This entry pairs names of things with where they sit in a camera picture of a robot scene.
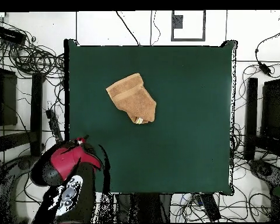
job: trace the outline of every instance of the green table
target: green table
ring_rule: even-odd
[[[111,192],[230,193],[232,50],[224,47],[69,46],[69,137],[88,134],[111,164]],[[134,73],[156,101],[136,125],[106,88]],[[96,174],[96,190],[103,172]]]

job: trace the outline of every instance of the brown towel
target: brown towel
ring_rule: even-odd
[[[146,124],[155,120],[156,102],[144,88],[139,73],[113,83],[106,90],[115,106],[127,112],[134,123]]]

